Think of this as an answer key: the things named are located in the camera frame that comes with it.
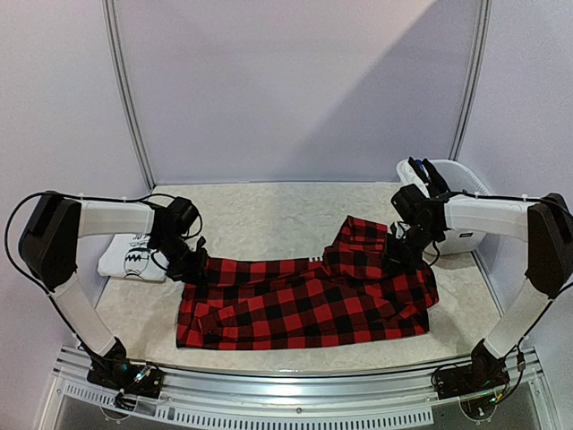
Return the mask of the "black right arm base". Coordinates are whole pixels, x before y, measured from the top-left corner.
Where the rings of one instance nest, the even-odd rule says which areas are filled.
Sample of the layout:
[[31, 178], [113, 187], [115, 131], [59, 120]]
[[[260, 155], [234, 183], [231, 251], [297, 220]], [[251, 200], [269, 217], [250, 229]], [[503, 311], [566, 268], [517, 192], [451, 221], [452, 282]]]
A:
[[517, 368], [520, 373], [525, 370], [526, 361], [523, 351], [516, 344], [501, 357], [496, 357], [480, 340], [471, 352], [468, 365], [441, 365], [431, 376], [431, 384], [440, 400], [461, 397], [480, 391], [503, 387], [503, 394], [509, 392], [510, 376], [506, 359], [516, 350]]

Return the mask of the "white and green t-shirt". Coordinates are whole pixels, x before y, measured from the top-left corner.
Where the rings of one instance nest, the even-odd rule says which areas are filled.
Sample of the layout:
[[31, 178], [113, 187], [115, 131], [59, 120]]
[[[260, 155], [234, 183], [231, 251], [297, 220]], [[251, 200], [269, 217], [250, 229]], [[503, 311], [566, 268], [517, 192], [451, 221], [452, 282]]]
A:
[[98, 260], [98, 274], [104, 277], [164, 282], [167, 279], [167, 258], [149, 248], [150, 236], [145, 234], [115, 235]]

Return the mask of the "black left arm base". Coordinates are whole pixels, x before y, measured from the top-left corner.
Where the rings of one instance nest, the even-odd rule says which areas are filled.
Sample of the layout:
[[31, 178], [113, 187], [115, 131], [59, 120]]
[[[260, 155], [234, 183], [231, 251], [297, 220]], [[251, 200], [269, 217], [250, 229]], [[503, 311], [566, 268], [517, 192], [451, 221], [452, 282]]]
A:
[[107, 353], [98, 354], [84, 343], [90, 357], [89, 383], [124, 394], [158, 399], [165, 373], [151, 362], [133, 362], [126, 355], [123, 343], [115, 338]]

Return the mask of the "red black plaid flannel shirt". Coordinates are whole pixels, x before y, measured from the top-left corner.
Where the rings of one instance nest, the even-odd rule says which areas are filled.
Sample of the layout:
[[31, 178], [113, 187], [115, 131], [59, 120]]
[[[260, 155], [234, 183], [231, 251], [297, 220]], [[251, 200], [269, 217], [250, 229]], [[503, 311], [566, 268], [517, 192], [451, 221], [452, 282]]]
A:
[[439, 301], [432, 269], [391, 276], [388, 228], [347, 217], [322, 256], [278, 261], [210, 257], [184, 287], [175, 344], [212, 350], [329, 348], [423, 335]]

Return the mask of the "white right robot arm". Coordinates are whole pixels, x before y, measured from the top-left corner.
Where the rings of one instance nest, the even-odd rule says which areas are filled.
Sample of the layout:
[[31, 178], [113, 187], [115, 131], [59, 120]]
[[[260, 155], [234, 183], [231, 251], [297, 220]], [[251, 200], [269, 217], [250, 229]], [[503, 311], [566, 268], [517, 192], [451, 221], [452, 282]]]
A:
[[414, 185], [400, 188], [390, 201], [399, 216], [383, 257], [391, 275], [422, 269], [425, 248], [444, 241], [449, 232], [484, 233], [488, 250], [498, 241], [500, 250], [509, 252], [499, 262], [523, 270], [513, 302], [475, 348], [486, 356], [464, 369], [463, 383], [480, 391], [497, 376], [492, 357], [505, 357], [518, 345], [572, 277], [568, 206], [558, 193], [512, 197], [456, 192], [429, 198]]

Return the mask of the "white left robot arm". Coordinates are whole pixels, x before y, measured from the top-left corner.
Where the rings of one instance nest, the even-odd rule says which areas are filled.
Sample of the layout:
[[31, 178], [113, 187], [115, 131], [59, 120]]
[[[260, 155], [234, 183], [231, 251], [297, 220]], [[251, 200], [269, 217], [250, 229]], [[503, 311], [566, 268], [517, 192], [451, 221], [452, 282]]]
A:
[[146, 235], [149, 247], [166, 257], [169, 279], [201, 285], [206, 281], [207, 252], [201, 244], [191, 249], [186, 243], [186, 232], [200, 213], [183, 197], [173, 198], [167, 206], [146, 198], [72, 197], [57, 192], [34, 197], [38, 202], [21, 234], [19, 256], [78, 341], [91, 354], [104, 356], [98, 363], [99, 375], [115, 389], [126, 388], [133, 381], [133, 370], [118, 356], [108, 355], [119, 342], [80, 285], [79, 242], [84, 237]]

